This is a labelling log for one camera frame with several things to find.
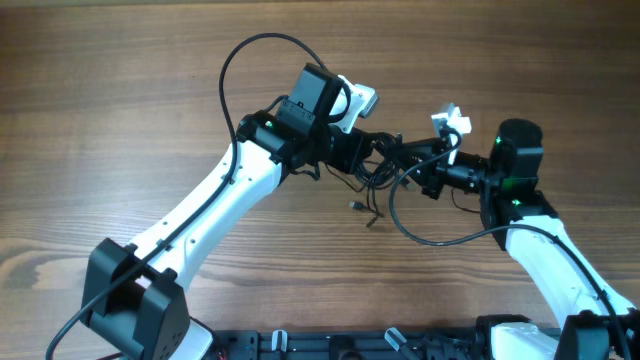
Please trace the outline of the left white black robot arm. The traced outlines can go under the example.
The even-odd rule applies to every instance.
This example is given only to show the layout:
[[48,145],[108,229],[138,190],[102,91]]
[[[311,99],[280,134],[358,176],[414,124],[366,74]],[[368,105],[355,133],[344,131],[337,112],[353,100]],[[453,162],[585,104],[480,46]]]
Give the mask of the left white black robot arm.
[[345,165],[356,121],[376,91],[308,63],[293,92],[246,115],[211,173],[169,214],[126,245],[90,254],[81,322],[122,359],[202,359],[214,335],[188,311],[186,292],[209,253],[258,202],[305,165]]

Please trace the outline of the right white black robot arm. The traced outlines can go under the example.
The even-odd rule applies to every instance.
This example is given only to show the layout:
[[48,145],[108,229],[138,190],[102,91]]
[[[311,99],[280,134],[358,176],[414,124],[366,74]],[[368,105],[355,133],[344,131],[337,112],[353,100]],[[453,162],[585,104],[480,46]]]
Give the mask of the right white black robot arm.
[[437,198],[444,186],[478,195],[481,236],[494,237],[533,280],[560,334],[520,315],[478,318],[473,355],[484,359],[621,359],[639,356],[639,310],[590,265],[538,190],[541,128],[507,119],[489,157],[460,151],[461,131],[440,122],[436,138],[396,145],[392,161]]

